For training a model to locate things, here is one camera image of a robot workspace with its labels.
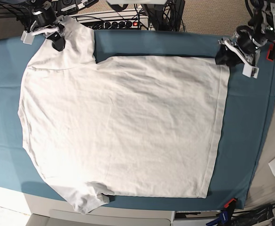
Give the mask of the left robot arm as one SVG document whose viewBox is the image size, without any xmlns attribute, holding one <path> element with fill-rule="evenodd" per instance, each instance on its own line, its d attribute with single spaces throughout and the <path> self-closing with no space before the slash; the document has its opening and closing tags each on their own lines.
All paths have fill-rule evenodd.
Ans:
<svg viewBox="0 0 275 226">
<path fill-rule="evenodd" d="M 245 5 L 251 18 L 247 25 L 238 26 L 232 37 L 219 40 L 217 65 L 256 66 L 260 49 L 267 43 L 267 60 L 275 60 L 275 0 L 246 0 Z"/>
</svg>

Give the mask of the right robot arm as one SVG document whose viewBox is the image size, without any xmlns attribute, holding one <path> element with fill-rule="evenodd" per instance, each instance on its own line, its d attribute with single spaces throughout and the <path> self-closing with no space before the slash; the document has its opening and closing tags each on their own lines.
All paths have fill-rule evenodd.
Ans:
<svg viewBox="0 0 275 226">
<path fill-rule="evenodd" d="M 57 17 L 49 0 L 0 0 L 0 5 L 24 25 L 21 41 L 32 44 L 42 34 L 61 52 L 65 48 L 63 17 Z"/>
</svg>

